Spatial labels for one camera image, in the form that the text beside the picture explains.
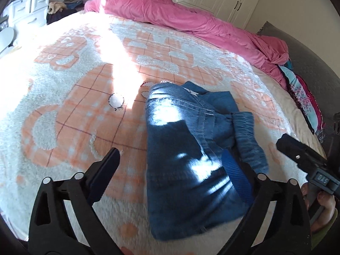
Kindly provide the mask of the green right sleeve forearm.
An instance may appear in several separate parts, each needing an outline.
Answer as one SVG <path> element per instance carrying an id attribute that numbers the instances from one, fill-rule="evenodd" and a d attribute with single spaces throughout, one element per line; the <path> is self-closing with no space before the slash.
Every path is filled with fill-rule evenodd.
<path id="1" fill-rule="evenodd" d="M 337 209 L 335 209 L 333 217 L 328 222 L 328 224 L 325 227 L 319 229 L 318 231 L 315 231 L 312 233 L 311 249 L 314 249 L 322 241 L 322 239 L 327 235 L 328 231 L 331 229 L 331 227 L 335 223 L 337 217 L 338 217 L 338 211 Z"/>

